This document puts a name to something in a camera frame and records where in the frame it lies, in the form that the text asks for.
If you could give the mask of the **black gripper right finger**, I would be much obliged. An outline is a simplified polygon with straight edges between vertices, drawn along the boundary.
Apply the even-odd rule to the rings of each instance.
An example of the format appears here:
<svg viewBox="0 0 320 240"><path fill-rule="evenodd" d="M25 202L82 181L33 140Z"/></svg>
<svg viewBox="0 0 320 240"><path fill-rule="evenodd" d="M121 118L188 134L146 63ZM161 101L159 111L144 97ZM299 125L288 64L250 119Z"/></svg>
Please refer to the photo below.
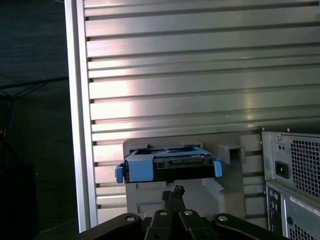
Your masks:
<svg viewBox="0 0 320 240"><path fill-rule="evenodd" d="M219 213L208 221L198 212L186 209L185 189L174 188L174 208L190 240L285 240L286 237L227 213Z"/></svg>

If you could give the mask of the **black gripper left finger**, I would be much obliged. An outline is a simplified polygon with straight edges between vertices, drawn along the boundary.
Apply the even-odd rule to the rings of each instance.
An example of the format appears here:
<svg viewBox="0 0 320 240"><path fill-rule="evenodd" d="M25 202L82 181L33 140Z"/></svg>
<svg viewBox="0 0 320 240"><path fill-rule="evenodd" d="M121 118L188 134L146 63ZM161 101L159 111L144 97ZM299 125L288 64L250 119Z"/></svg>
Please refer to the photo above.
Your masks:
<svg viewBox="0 0 320 240"><path fill-rule="evenodd" d="M79 234L80 240L170 240L174 218L173 193L162 193L162 208L151 217L123 213Z"/></svg>

